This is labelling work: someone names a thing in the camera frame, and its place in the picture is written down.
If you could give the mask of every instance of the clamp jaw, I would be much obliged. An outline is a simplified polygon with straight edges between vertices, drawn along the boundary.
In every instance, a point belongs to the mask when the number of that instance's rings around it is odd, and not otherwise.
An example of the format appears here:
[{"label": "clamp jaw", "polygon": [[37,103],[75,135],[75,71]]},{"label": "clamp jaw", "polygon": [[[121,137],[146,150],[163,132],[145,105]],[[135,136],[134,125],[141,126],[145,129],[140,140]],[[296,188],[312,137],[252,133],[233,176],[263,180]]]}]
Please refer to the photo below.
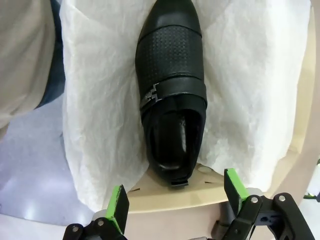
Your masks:
[{"label": "clamp jaw", "polygon": [[222,240],[248,240],[256,226],[267,226],[276,240],[315,240],[289,193],[249,195],[232,168],[224,171],[224,190],[236,218]]},{"label": "clamp jaw", "polygon": [[78,223],[70,224],[66,227],[62,240],[127,240],[124,232],[128,212],[129,200],[125,188],[123,185],[116,186],[113,189],[105,217],[93,219],[85,227]]}]

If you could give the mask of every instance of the metal screw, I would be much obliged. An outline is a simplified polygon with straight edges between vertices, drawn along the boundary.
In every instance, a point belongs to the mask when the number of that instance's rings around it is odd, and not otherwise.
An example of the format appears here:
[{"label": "metal screw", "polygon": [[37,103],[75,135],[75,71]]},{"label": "metal screw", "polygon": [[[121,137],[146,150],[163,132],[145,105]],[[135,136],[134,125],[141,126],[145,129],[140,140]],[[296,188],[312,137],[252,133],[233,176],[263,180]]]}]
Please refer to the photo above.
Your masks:
[{"label": "metal screw", "polygon": [[259,201],[258,198],[256,198],[255,196],[253,198],[251,198],[251,202],[253,204],[256,204],[258,201]]},{"label": "metal screw", "polygon": [[77,227],[77,226],[74,226],[73,228],[72,228],[72,232],[76,232],[76,231],[78,231],[79,230],[79,227]]},{"label": "metal screw", "polygon": [[284,202],[286,200],[285,196],[280,195],[279,196],[279,201],[280,202]]},{"label": "metal screw", "polygon": [[100,220],[98,221],[98,225],[101,227],[104,224],[104,221]]}]

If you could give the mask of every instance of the blue pants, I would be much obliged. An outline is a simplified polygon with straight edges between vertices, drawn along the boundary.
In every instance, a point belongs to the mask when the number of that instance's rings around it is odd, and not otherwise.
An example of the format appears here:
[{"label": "blue pants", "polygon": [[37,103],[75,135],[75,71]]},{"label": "blue pants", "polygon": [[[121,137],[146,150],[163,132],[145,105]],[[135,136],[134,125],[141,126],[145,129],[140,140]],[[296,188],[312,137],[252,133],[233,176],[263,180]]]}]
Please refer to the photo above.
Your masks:
[{"label": "blue pants", "polygon": [[55,44],[48,81],[41,102],[36,108],[46,105],[60,97],[65,91],[66,75],[64,68],[63,42],[61,20],[59,17],[60,4],[51,0],[51,8],[55,26]]}]

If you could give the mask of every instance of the metal buckle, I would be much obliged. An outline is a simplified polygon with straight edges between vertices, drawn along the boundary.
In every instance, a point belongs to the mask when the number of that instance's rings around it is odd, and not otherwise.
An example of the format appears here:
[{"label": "metal buckle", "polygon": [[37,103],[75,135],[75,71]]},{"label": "metal buckle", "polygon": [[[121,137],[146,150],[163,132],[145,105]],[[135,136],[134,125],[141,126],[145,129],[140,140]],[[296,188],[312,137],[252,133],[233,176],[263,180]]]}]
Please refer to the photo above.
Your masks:
[{"label": "metal buckle", "polygon": [[143,97],[143,99],[140,102],[140,109],[142,109],[147,103],[149,103],[151,100],[155,100],[155,102],[158,102],[159,99],[157,95],[157,85],[159,83],[153,84],[153,88]]}]

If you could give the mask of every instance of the white tissue paper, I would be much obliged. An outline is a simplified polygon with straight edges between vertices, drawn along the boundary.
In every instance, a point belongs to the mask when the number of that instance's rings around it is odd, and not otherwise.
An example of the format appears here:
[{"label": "white tissue paper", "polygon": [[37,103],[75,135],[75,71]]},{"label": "white tissue paper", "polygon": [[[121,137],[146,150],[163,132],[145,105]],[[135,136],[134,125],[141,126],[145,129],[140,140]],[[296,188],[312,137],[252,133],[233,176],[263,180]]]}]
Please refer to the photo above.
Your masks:
[{"label": "white tissue paper", "polygon": [[[199,163],[265,191],[290,145],[309,0],[194,0],[208,108]],[[63,130],[78,198],[94,211],[148,168],[135,52],[155,0],[63,0]]]}]

